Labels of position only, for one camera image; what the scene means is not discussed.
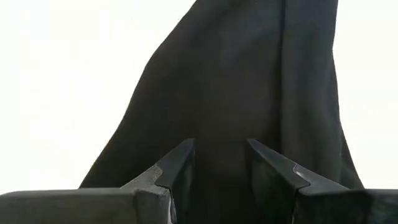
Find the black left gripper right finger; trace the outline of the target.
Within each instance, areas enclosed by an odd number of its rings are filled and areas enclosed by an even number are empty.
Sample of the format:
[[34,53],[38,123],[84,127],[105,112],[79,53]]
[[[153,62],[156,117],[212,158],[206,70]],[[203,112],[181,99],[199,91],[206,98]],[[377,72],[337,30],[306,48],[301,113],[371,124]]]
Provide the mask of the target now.
[[349,189],[255,139],[246,156],[264,224],[398,224],[398,189]]

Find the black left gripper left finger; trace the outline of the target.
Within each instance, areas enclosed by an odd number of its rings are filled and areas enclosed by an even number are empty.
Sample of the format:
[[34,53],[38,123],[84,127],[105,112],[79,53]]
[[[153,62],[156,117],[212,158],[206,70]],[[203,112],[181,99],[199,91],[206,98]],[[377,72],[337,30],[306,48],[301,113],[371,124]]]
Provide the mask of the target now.
[[185,224],[195,142],[182,141],[120,188],[0,195],[0,224]]

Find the black shirt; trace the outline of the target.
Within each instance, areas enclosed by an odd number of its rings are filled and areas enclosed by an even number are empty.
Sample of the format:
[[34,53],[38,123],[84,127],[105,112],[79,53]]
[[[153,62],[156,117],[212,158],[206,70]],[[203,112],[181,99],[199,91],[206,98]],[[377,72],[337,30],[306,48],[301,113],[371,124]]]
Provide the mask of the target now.
[[259,224],[244,158],[255,139],[347,188],[338,0],[195,0],[148,61],[83,188],[120,187],[193,138],[189,224]]

